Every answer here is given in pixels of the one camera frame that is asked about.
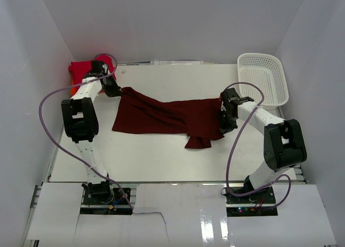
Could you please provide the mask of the dark red t-shirt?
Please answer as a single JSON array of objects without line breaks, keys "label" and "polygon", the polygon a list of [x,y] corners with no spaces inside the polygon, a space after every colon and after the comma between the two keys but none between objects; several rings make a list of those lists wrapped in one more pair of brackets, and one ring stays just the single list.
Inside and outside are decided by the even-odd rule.
[{"label": "dark red t-shirt", "polygon": [[224,137],[219,121],[221,105],[218,98],[161,102],[125,87],[112,131],[186,134],[186,149],[206,149]]}]

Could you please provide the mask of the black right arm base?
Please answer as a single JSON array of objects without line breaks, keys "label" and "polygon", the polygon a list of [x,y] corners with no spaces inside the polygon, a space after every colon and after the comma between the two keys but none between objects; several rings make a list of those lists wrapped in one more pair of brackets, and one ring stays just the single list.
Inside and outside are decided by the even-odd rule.
[{"label": "black right arm base", "polygon": [[220,192],[226,197],[228,217],[264,217],[278,216],[273,188],[261,190],[255,194],[235,197],[223,188]]}]

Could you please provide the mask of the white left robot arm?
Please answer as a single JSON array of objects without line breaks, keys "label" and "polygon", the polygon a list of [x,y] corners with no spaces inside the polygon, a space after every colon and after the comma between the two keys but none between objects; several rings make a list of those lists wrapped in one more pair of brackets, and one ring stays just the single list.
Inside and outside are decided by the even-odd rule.
[{"label": "white left robot arm", "polygon": [[90,68],[82,79],[84,84],[70,99],[61,102],[65,133],[77,146],[86,168],[87,183],[82,186],[90,198],[103,204],[111,203],[114,193],[95,144],[99,122],[93,103],[101,91],[109,98],[122,95],[114,71],[102,60],[90,61]]}]

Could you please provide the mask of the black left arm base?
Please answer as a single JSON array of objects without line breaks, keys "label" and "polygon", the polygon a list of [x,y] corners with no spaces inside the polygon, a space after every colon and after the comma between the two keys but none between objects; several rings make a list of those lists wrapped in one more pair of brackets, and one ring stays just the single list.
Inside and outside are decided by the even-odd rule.
[{"label": "black left arm base", "polygon": [[81,201],[82,215],[131,215],[132,209],[125,200],[122,191],[117,187],[106,185],[103,188],[92,188],[86,184]]}]

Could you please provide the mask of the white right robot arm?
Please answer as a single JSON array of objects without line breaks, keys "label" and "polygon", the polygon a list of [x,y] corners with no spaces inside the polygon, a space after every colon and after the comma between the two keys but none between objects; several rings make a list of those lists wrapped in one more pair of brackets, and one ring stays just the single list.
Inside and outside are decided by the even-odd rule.
[{"label": "white right robot arm", "polygon": [[[246,197],[272,186],[289,169],[307,160],[307,151],[300,123],[295,119],[285,120],[259,107],[250,97],[241,98],[234,88],[227,88],[221,94],[221,129],[231,132],[237,128],[237,119],[245,122],[238,132],[230,150],[226,166],[227,196]],[[247,176],[244,185],[231,189],[229,171],[234,149],[246,125],[251,125],[264,137],[263,163],[254,173]]]}]

